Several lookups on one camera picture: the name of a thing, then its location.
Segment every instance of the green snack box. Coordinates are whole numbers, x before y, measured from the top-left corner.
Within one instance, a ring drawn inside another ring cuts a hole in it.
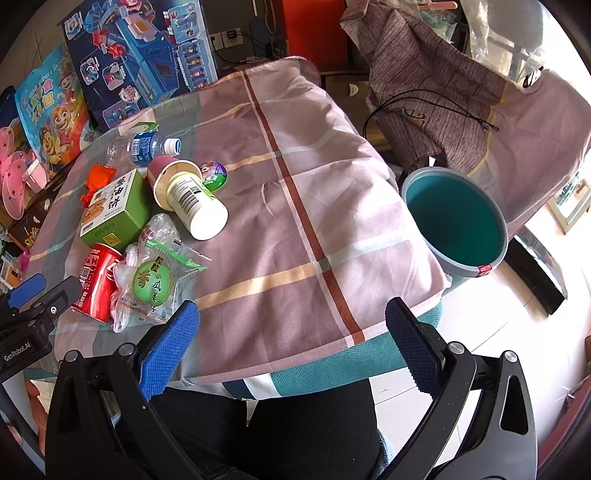
[[[133,169],[92,197],[82,218],[82,241],[89,247],[106,244],[123,253],[148,223],[153,201],[142,175]]]

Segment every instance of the plastic water bottle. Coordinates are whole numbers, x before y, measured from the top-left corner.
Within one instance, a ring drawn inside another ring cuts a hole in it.
[[[181,153],[178,138],[164,138],[159,132],[134,132],[116,137],[107,149],[107,165],[119,170],[122,166],[147,167],[159,155],[174,157]]]

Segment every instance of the blue toy box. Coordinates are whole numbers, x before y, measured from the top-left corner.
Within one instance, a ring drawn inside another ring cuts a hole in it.
[[[199,0],[85,0],[61,26],[103,131],[217,80]]]

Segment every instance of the white pill bottle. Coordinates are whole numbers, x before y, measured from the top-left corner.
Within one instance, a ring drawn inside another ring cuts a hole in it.
[[[197,240],[209,240],[222,231],[228,209],[191,172],[177,173],[166,188],[166,201]]]

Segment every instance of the white tile floor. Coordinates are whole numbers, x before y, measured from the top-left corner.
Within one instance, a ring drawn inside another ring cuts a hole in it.
[[[528,223],[564,271],[569,299],[550,317],[506,264],[486,277],[468,281],[443,298],[438,331],[446,342],[458,340],[472,352],[498,356],[507,349],[520,358],[534,407],[538,444],[551,432],[566,391],[586,372],[584,338],[591,320],[588,239],[591,215],[585,214],[563,235],[547,207]],[[379,428],[400,450],[430,405],[407,368],[371,378]],[[452,458],[465,435],[478,393],[472,392],[440,462]]]

